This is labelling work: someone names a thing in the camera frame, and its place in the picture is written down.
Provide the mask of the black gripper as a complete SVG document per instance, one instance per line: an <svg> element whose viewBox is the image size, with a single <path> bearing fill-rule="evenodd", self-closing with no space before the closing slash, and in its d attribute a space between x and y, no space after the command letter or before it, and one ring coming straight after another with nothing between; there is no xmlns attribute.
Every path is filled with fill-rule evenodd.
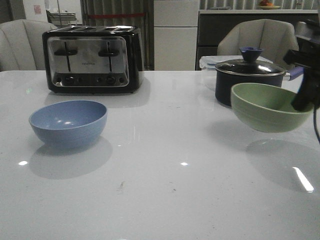
<svg viewBox="0 0 320 240"><path fill-rule="evenodd" d="M296 25L295 36L299 49L290 49L283 60L294 68L288 75L302 75L303 79L297 94L291 102L297 111L304 111L310 103L317 110L320 107L320 25L314 20L300 21Z"/></svg>

